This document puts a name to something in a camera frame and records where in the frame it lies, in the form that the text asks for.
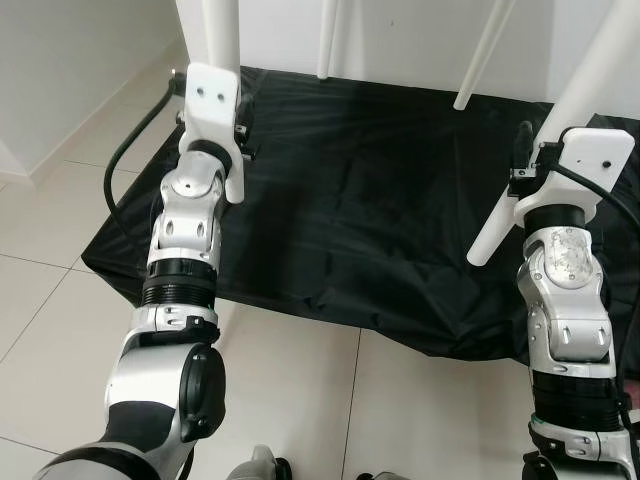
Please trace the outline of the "white plastic table leg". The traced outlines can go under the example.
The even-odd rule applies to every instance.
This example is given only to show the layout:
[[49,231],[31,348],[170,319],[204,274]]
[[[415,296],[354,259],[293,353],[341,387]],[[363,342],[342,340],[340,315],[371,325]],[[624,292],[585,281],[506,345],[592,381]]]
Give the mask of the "white plastic table leg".
[[[209,60],[205,64],[232,70],[241,77],[239,60],[239,9],[238,0],[202,0],[207,51]],[[227,200],[230,204],[242,204],[244,200],[244,160],[242,175],[227,173]]]
[[342,3],[343,0],[323,0],[321,5],[315,72],[315,76],[319,79],[329,78],[332,73],[334,42],[337,38],[337,24]]
[[506,22],[513,8],[515,8],[515,0],[495,0],[494,6],[490,9],[488,18],[486,18],[479,41],[477,41],[474,55],[471,56],[467,70],[463,74],[460,88],[458,88],[457,95],[454,97],[452,104],[454,110],[463,111],[467,108],[468,101],[474,95],[486,64],[492,58],[495,46],[498,44],[499,37],[502,35],[503,28],[506,27]]
[[[536,133],[536,142],[540,148],[540,164],[547,168],[545,180],[552,172],[566,175],[602,197],[602,200],[612,202],[616,210],[622,212],[630,220],[634,220],[635,215],[622,204],[618,204],[611,189],[595,186],[591,180],[570,172],[566,166],[559,165],[558,151],[561,150],[562,137],[567,129],[590,128],[588,123],[593,118],[596,101],[603,95],[607,84],[612,82],[616,74],[620,72],[623,56],[628,51],[636,49],[639,46],[639,41],[640,0],[614,0],[602,28],[596,32],[590,49],[586,52],[579,68],[573,73],[561,100],[553,106],[547,119],[544,120]],[[515,205],[521,198],[509,197],[508,179],[508,186],[504,189],[503,195],[499,197],[489,218],[486,219],[483,229],[477,234],[475,242],[467,252],[466,259],[470,264],[474,266],[485,265],[493,253],[497,251],[500,242],[507,237],[509,230],[513,227],[520,227],[515,223]],[[572,207],[572,209],[582,212],[580,207],[564,204],[548,206],[556,205]]]

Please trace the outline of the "black table cloth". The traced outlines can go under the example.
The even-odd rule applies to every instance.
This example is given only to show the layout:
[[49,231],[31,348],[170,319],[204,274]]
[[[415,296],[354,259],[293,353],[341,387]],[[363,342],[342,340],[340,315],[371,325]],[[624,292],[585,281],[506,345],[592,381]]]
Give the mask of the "black table cloth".
[[548,102],[246,67],[253,161],[221,221],[218,293],[374,330],[424,355],[526,364],[512,230],[466,252],[506,187],[518,125]]

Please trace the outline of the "grey left robot foot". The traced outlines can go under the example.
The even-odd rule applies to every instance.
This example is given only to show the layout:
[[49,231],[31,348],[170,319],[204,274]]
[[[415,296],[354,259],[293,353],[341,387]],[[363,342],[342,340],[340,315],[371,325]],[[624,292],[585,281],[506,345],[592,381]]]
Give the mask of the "grey left robot foot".
[[288,460],[276,457],[268,445],[256,445],[250,460],[233,468],[227,480],[292,480]]

